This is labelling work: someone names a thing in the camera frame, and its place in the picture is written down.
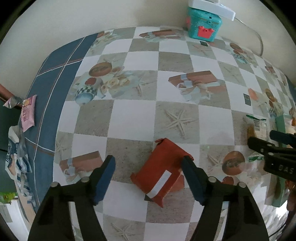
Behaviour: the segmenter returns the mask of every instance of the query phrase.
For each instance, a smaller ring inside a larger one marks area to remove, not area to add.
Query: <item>white device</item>
[[[220,0],[189,0],[188,6],[204,10],[206,12],[211,12],[221,17],[230,19],[231,21],[233,21],[235,17],[235,11],[231,10],[229,7],[220,4]]]

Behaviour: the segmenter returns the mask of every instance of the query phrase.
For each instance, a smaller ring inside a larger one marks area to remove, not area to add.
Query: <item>metal screw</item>
[[[215,183],[217,181],[217,179],[215,177],[209,177],[209,182],[211,183]]]
[[[89,177],[83,177],[83,178],[81,178],[81,181],[83,183],[87,183],[89,181]]]
[[[241,188],[245,188],[247,185],[246,185],[245,183],[243,183],[243,182],[240,182],[240,183],[239,183],[239,186],[240,186]]]
[[[58,184],[59,184],[58,182],[53,182],[50,186],[51,186],[52,188],[55,188]]]

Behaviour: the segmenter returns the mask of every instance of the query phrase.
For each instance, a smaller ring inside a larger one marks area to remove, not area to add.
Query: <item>teal container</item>
[[[218,15],[188,7],[187,27],[190,38],[213,42],[221,25],[222,20]]]

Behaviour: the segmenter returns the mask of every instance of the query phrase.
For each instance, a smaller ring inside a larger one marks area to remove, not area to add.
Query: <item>cable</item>
[[[258,36],[259,41],[260,41],[260,49],[261,49],[260,57],[262,57],[264,46],[263,46],[263,41],[262,41],[262,38],[261,38],[260,34],[256,30],[252,29],[251,27],[249,27],[248,25],[246,25],[244,22],[242,22],[241,20],[239,20],[238,18],[235,18],[235,19],[237,21],[241,22],[243,25],[245,25],[246,27],[248,27],[249,29],[253,30],[256,33],[256,35]]]
[[[274,236],[277,232],[279,232],[286,224],[284,223],[277,231],[275,231],[273,234],[269,235],[269,238],[271,236]]]

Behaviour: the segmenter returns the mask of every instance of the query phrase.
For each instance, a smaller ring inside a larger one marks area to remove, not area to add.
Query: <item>pink snack packet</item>
[[[23,108],[21,113],[22,129],[25,132],[31,126],[34,126],[34,116],[35,116],[35,100],[37,95],[34,95],[23,102]]]

